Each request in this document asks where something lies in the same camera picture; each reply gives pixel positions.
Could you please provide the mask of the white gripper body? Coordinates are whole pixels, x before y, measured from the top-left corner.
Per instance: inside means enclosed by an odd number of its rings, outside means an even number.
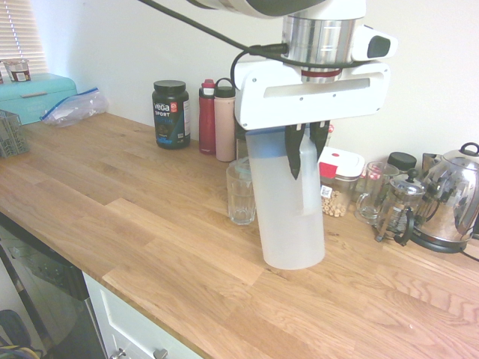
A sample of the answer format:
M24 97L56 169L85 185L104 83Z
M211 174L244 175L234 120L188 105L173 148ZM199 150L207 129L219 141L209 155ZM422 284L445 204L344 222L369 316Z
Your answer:
M237 64L234 79L239 124L256 130L375 114L384 104L391 70L373 61L318 84L303 82L296 67L254 61Z

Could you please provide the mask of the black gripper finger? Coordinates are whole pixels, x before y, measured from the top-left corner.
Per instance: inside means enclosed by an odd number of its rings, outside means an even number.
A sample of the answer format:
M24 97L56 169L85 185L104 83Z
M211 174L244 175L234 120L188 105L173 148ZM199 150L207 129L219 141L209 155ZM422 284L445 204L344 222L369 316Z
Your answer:
M329 134L330 121L320 121L310 123L310 139L314 143L317 151L317 159L320 158L323 148L326 146Z
M303 139L303 125L289 125L285 127L284 143L287 158L290 166L290 172L295 180L298 179L301 159L300 159L300 145Z

